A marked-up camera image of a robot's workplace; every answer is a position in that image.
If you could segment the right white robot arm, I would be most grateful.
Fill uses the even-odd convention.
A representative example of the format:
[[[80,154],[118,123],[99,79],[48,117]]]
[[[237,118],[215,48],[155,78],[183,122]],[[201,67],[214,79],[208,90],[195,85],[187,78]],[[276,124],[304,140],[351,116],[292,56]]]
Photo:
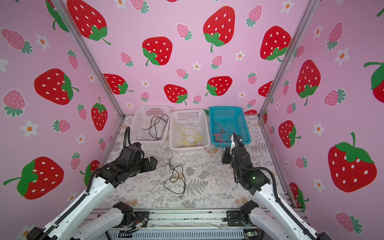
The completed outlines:
[[[273,173],[264,167],[254,168],[245,147],[226,147],[222,163],[231,165],[234,180],[249,191],[258,202],[273,215],[271,218],[254,201],[241,207],[241,219],[245,225],[255,225],[273,240],[329,240],[307,224],[277,192]]]

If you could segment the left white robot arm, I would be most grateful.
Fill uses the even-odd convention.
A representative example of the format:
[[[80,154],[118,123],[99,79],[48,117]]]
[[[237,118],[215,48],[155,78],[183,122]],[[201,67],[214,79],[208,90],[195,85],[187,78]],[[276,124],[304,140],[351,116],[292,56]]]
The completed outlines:
[[[85,218],[114,189],[128,178],[154,171],[158,161],[146,158],[139,142],[131,143],[131,129],[126,128],[123,149],[116,160],[94,170],[87,188],[54,220],[43,228],[35,227],[28,240],[94,240],[116,226],[131,227],[134,233],[143,226],[134,214],[133,207],[118,202],[109,211],[83,225]]]

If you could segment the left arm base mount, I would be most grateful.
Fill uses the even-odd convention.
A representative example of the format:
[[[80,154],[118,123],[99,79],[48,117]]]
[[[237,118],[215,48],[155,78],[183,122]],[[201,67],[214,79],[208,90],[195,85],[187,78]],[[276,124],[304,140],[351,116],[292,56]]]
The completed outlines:
[[[132,229],[137,224],[142,224],[141,228],[146,228],[150,212],[132,212],[123,216],[122,222],[116,228]]]

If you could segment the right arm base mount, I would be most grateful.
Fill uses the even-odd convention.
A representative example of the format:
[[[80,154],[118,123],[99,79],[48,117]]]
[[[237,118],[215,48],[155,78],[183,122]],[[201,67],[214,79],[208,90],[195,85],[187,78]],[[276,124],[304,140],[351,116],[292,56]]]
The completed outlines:
[[[260,223],[267,219],[267,216],[262,212],[246,213],[242,210],[236,210],[227,211],[226,217],[222,221],[227,223],[229,227],[257,227],[258,225],[252,222],[251,217],[253,217],[255,223]]]

